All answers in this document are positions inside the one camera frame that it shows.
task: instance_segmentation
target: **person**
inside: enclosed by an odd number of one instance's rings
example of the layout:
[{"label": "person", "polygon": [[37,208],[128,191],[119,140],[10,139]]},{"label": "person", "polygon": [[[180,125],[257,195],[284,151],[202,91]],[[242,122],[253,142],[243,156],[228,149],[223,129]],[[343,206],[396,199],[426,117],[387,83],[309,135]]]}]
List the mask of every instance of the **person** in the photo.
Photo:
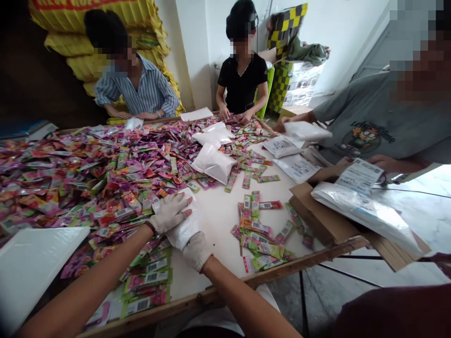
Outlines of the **person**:
[{"label": "person", "polygon": [[286,122],[333,120],[327,128],[333,136],[314,146],[331,165],[360,157],[386,173],[409,174],[450,164],[451,29],[442,24],[412,70],[358,79],[313,111],[283,117],[274,130],[285,132]]},{"label": "person", "polygon": [[[266,61],[253,51],[256,18],[251,0],[238,0],[227,17],[226,34],[233,43],[233,55],[224,61],[219,73],[216,103],[221,120],[242,114],[241,122],[246,124],[268,101]],[[256,89],[258,101],[254,105]]]},{"label": "person", "polygon": [[[162,235],[189,217],[191,209],[181,210],[191,202],[192,197],[184,199],[184,194],[169,195],[161,200],[160,212],[150,218],[149,226],[140,226],[110,255],[52,299],[23,325],[17,337],[75,337],[79,334],[144,245],[155,234]],[[188,266],[211,281],[247,337],[301,337],[280,312],[212,256],[203,232],[196,233],[182,253]],[[192,326],[178,337],[193,337],[203,332],[217,337],[242,337],[233,330],[211,326]]]},{"label": "person", "polygon": [[[93,9],[84,20],[91,44],[113,63],[113,71],[104,72],[94,88],[97,104],[115,118],[155,120],[175,116],[179,99],[158,68],[131,47],[119,16],[111,10]],[[121,94],[130,113],[113,106]]]}]

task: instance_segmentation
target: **black and yellow checkered pattern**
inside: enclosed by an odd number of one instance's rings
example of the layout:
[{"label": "black and yellow checkered pattern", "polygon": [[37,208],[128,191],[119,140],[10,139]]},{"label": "black and yellow checkered pattern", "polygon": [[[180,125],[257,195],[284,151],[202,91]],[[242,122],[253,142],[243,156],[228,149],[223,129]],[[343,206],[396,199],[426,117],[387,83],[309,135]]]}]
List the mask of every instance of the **black and yellow checkered pattern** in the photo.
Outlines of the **black and yellow checkered pattern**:
[{"label": "black and yellow checkered pattern", "polygon": [[268,49],[277,48],[277,60],[288,54],[288,45],[301,28],[308,5],[302,4],[271,16],[272,31],[268,36]]},{"label": "black and yellow checkered pattern", "polygon": [[282,60],[274,65],[274,79],[268,99],[268,108],[276,113],[281,112],[287,91],[290,90],[290,79],[293,73],[293,63]]}]

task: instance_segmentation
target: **cardboard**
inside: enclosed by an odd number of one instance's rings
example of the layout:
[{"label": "cardboard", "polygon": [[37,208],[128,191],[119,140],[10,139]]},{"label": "cardboard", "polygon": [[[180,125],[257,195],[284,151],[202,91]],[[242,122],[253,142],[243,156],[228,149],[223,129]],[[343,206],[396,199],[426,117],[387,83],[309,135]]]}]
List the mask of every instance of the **cardboard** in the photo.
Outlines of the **cardboard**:
[{"label": "cardboard", "polygon": [[[312,185],[315,185],[315,183],[318,182],[317,179],[332,179],[332,177],[327,176],[328,173],[332,173],[334,176],[337,172],[342,170],[342,168],[334,169],[334,167],[324,169],[327,170],[323,171],[318,176],[315,175],[316,177],[312,176],[309,182],[305,182],[291,188],[290,191],[293,193],[293,196],[289,201],[322,244],[325,246],[339,244],[352,237],[361,235],[368,240],[368,242],[376,249],[376,251],[394,272],[401,270],[410,263],[421,258],[415,257],[400,248],[396,243],[393,243],[368,228],[349,220],[343,215],[316,201],[311,196],[311,192],[313,190]],[[431,249],[428,245],[414,232],[413,235],[422,252],[424,254],[429,253]]]}]

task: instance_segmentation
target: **black shirt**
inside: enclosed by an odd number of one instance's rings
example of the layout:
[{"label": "black shirt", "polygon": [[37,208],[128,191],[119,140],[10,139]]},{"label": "black shirt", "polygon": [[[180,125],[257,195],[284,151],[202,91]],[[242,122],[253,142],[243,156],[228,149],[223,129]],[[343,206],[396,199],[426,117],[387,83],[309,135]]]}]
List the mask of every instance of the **black shirt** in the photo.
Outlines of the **black shirt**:
[{"label": "black shirt", "polygon": [[237,66],[235,56],[229,57],[222,64],[218,79],[218,85],[227,88],[225,102],[232,114],[241,114],[252,108],[257,86],[268,81],[266,61],[256,53],[242,76],[238,74]]}]

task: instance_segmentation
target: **gray t-shirt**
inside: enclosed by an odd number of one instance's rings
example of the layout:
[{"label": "gray t-shirt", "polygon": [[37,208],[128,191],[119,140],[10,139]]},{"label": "gray t-shirt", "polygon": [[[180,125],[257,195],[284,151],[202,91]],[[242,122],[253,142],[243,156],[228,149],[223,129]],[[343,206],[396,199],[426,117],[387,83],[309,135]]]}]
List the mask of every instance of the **gray t-shirt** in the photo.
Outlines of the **gray t-shirt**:
[{"label": "gray t-shirt", "polygon": [[328,127],[333,137],[319,143],[326,160],[417,154],[431,163],[451,163],[451,103],[396,102],[390,98],[394,75],[356,80],[313,110],[320,122],[334,120]]}]

